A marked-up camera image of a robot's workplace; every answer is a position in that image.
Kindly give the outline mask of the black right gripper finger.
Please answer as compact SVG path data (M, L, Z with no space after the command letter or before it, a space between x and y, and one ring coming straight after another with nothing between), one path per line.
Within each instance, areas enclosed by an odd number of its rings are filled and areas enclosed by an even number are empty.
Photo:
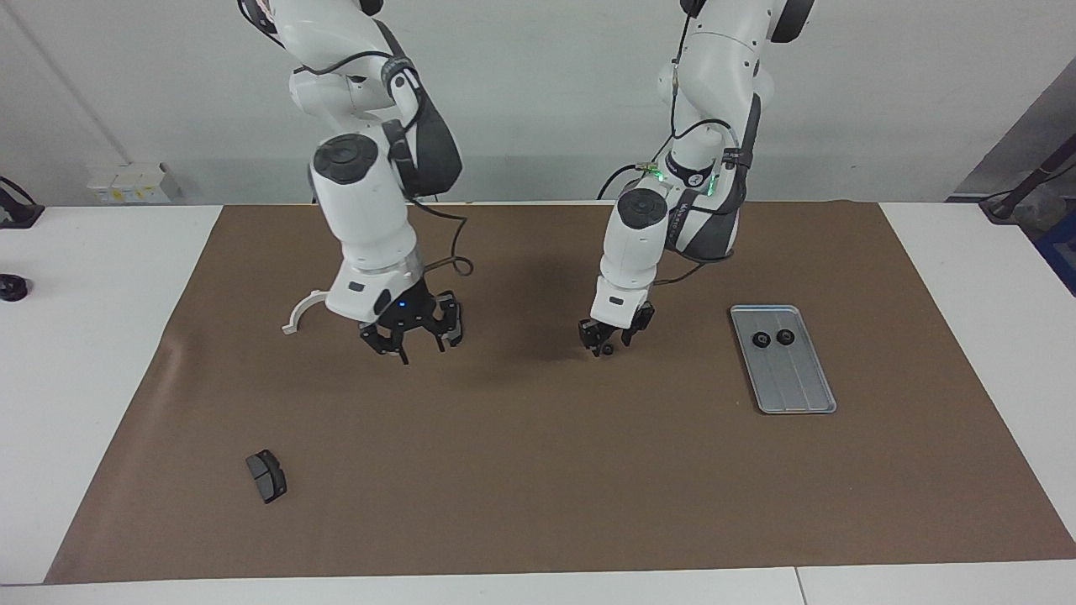
M404 349L404 335L406 333L407 329L401 324L396 327L390 327L388 334L382 334L377 324L360 325L360 337L365 344L369 344L377 354L398 356L404 366L408 366L409 364L408 354Z
M447 307L450 306L450 296L431 297L425 314L425 330L433 334L435 344L440 352L445 352L445 334L450 328L450 322L447 320Z

